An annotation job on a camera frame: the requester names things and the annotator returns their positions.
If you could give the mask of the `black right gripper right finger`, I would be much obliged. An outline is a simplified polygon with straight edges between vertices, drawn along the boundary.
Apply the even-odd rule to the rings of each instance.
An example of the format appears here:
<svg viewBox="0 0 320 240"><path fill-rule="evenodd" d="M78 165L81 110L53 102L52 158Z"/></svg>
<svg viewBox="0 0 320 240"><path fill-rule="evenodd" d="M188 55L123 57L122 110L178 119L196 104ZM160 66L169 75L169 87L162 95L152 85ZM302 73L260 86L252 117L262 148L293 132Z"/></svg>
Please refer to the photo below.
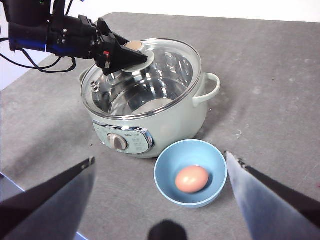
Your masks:
<svg viewBox="0 0 320 240"><path fill-rule="evenodd" d="M254 240L318 240L320 203L226 152L236 202Z"/></svg>

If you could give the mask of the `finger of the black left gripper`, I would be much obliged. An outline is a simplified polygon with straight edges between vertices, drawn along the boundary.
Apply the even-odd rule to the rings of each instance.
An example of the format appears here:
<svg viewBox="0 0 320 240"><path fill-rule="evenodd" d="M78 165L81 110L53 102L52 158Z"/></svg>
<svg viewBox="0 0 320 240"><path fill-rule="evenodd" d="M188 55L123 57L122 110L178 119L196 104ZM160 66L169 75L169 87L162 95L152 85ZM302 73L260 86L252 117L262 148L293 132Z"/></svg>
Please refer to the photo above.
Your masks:
<svg viewBox="0 0 320 240"><path fill-rule="evenodd" d="M97 20L97 24L96 24L96 29L98 30L98 32L104 36L108 36L111 35L113 37L115 37L115 39L119 42L120 45L124 46L125 44L127 44L129 42L129 40L125 39L124 37L118 35L117 33L113 32L107 22L100 17Z"/></svg>
<svg viewBox="0 0 320 240"><path fill-rule="evenodd" d="M99 36L96 66L102 69L105 76L147 62L146 55L125 47L128 42L116 33Z"/></svg>

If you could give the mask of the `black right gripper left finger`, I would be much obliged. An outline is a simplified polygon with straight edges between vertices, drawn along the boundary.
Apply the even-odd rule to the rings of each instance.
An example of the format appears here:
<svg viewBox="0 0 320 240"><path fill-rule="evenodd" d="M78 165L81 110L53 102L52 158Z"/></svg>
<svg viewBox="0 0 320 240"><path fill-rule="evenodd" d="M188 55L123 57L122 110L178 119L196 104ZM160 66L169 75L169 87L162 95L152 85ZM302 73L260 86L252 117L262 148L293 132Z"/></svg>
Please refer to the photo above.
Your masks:
<svg viewBox="0 0 320 240"><path fill-rule="evenodd" d="M94 157L0 204L2 240L73 240L96 178Z"/></svg>

